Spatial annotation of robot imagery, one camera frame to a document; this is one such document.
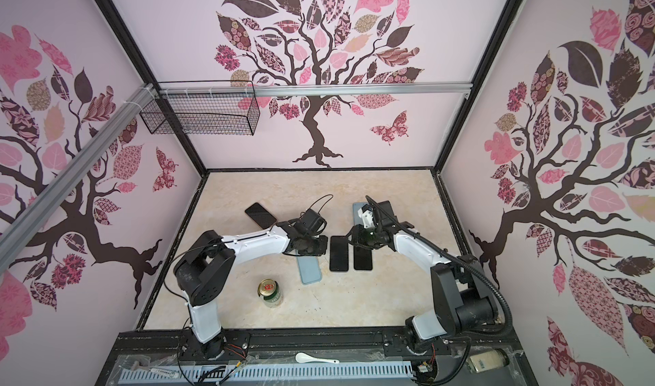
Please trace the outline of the black smartphone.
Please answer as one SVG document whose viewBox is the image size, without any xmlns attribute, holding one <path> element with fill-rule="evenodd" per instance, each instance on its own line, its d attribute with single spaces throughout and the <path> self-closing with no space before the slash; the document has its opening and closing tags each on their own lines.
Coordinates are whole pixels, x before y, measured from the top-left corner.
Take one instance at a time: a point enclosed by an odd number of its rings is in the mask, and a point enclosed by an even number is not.
<svg viewBox="0 0 655 386">
<path fill-rule="evenodd" d="M 260 203 L 254 203 L 246 208 L 246 215 L 251 218 L 262 229 L 273 227 L 277 219 Z"/>
<path fill-rule="evenodd" d="M 361 246 L 355 246 L 353 248 L 353 268 L 356 271 L 372 271 L 372 251 Z"/>
<path fill-rule="evenodd" d="M 333 273 L 349 271 L 349 243 L 346 236 L 330 238 L 329 270 Z"/>
</svg>

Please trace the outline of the light blue phone case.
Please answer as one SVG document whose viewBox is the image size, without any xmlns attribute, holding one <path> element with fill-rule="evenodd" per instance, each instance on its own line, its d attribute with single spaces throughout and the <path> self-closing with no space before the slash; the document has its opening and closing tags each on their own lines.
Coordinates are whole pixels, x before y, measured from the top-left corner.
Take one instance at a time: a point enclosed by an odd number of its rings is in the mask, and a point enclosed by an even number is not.
<svg viewBox="0 0 655 386">
<path fill-rule="evenodd" d="M 317 257 L 298 257 L 297 263 L 300 272 L 300 280 L 303 285 L 312 285 L 322 280 L 322 271 Z"/>
<path fill-rule="evenodd" d="M 353 211 L 353 223 L 355 225 L 366 226 L 367 222 L 365 221 L 365 213 L 368 210 L 367 203 L 354 203 L 352 205 Z"/>
</svg>

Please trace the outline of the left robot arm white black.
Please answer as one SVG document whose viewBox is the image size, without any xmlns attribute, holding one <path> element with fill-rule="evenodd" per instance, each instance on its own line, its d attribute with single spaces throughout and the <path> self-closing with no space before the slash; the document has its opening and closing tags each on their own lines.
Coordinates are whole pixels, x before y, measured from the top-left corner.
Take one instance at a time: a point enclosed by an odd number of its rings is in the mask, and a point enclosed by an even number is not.
<svg viewBox="0 0 655 386">
<path fill-rule="evenodd" d="M 322 234 L 326 226 L 324 221 L 305 223 L 294 219 L 250 234 L 221 236 L 213 230 L 201 234 L 173 273 L 204 357 L 215 359 L 227 346 L 214 300 L 233 266 L 277 254 L 322 256 L 327 249 L 327 237 Z"/>
</svg>

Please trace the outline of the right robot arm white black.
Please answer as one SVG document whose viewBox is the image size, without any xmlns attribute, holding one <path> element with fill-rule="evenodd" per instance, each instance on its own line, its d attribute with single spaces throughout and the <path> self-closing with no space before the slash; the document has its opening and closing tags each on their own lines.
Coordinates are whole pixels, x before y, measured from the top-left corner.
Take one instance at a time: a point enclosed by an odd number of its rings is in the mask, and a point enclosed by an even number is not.
<svg viewBox="0 0 655 386">
<path fill-rule="evenodd" d="M 486 278 L 474 256 L 454 256 L 424 238 L 407 222 L 358 224 L 347 234 L 353 246 L 378 250 L 384 246 L 407 257 L 429 273 L 433 308 L 405 321 L 408 347 L 419 352 L 439 340 L 505 338 L 513 316 L 501 292 Z"/>
</svg>

